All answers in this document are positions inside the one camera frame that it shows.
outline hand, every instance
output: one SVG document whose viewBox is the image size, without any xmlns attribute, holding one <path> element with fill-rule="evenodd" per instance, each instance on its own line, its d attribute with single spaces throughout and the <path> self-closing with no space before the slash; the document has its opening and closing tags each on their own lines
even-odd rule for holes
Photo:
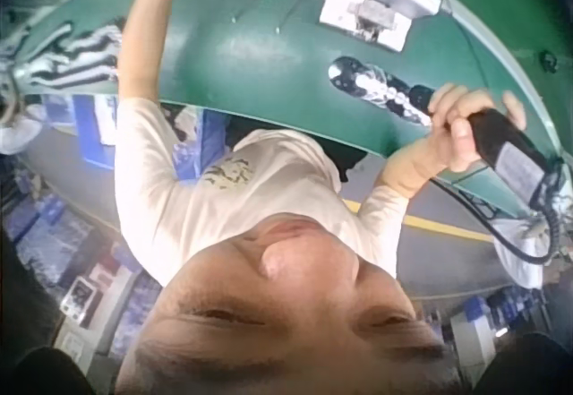
<svg viewBox="0 0 573 395">
<path fill-rule="evenodd" d="M 520 131 L 524 131 L 526 112 L 523 104 L 510 91 L 504 92 L 503 104 L 508 110 L 509 120 Z M 491 95 L 485 90 L 470 92 L 466 86 L 447 83 L 434 92 L 428 106 L 433 117 L 432 132 L 427 142 L 442 164 L 442 169 L 449 168 L 459 173 L 480 159 L 467 118 L 473 113 L 494 107 Z"/>
</svg>

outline green workbench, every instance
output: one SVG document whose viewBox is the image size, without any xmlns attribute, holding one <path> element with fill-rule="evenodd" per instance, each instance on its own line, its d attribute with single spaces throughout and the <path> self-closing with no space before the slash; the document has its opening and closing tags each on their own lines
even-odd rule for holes
<svg viewBox="0 0 573 395">
<path fill-rule="evenodd" d="M 64 21 L 73 21 L 74 34 L 95 30 L 125 16 L 132 1 L 68 0 L 33 28 L 19 57 Z M 505 89 L 512 90 L 526 103 L 527 134 L 539 150 L 547 156 L 559 151 L 509 72 L 446 13 L 414 21 L 404 51 L 396 54 L 318 24 L 322 3 L 174 0 L 161 71 L 161 98 L 263 119 L 383 156 L 423 136 L 423 128 L 334 89 L 327 74 L 329 65 L 339 56 L 354 56 L 411 84 L 439 87 L 444 82 L 458 82 L 477 88 L 485 85 L 485 78 L 497 99 Z M 275 29 L 281 23 L 277 34 Z M 21 91 L 54 93 L 25 85 Z M 116 93 L 116 86 L 107 82 L 66 92 Z M 513 193 L 490 169 L 469 178 L 467 174 L 445 173 L 442 177 L 511 214 L 524 214 Z"/>
<path fill-rule="evenodd" d="M 508 48 L 543 98 L 563 149 L 573 153 L 573 18 L 558 0 L 460 0 Z M 559 61 L 543 70 L 539 54 Z"/>
</svg>

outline yellow line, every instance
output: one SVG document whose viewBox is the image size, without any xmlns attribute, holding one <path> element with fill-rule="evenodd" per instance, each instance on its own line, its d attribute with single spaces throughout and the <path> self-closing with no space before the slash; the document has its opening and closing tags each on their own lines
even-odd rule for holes
<svg viewBox="0 0 573 395">
<path fill-rule="evenodd" d="M 360 203 L 354 201 L 344 200 L 348 208 L 356 213 L 360 209 Z M 460 238 L 465 238 L 468 240 L 484 241 L 485 243 L 492 243 L 492 236 L 483 234 L 481 232 L 471 231 L 469 229 L 463 229 L 454 227 L 451 225 L 446 225 L 445 223 L 434 222 L 433 220 L 417 218 L 416 216 L 408 216 L 404 218 L 404 225 L 412 228 L 426 229 L 432 232 L 439 232 L 440 234 L 446 234 L 448 236 L 459 236 Z"/>
<path fill-rule="evenodd" d="M 492 292 L 493 290 L 500 290 L 506 288 L 507 286 L 513 286 L 513 283 L 503 283 L 498 286 L 489 286 L 488 288 L 469 290 L 466 292 L 456 292 L 453 294 L 443 294 L 443 295 L 430 295 L 430 296 L 408 296 L 412 301 L 435 301 L 441 299 L 451 299 L 459 298 L 461 296 L 475 296 L 485 294 L 486 292 Z"/>
</svg>

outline eye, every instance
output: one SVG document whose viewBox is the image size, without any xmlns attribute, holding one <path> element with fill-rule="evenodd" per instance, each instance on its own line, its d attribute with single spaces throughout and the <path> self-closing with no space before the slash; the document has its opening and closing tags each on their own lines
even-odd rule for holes
<svg viewBox="0 0 573 395">
<path fill-rule="evenodd" d="M 376 322 L 376 323 L 372 324 L 371 326 L 373 328 L 381 328 L 381 327 L 390 326 L 390 325 L 398 325 L 400 323 L 406 323 L 406 322 L 410 322 L 410 321 L 412 321 L 412 319 L 409 317 L 390 316 L 381 322 Z"/>
<path fill-rule="evenodd" d="M 227 310 L 196 310 L 193 311 L 195 316 L 204 317 L 207 319 L 214 319 L 218 321 L 225 321 L 230 323 L 244 323 L 248 325 L 264 325 L 263 322 L 255 321 L 244 315 L 229 312 Z"/>
<path fill-rule="evenodd" d="M 367 331 L 411 322 L 414 319 L 414 316 L 406 312 L 385 306 L 376 306 L 363 312 L 357 324 L 358 328 Z"/>
</svg>

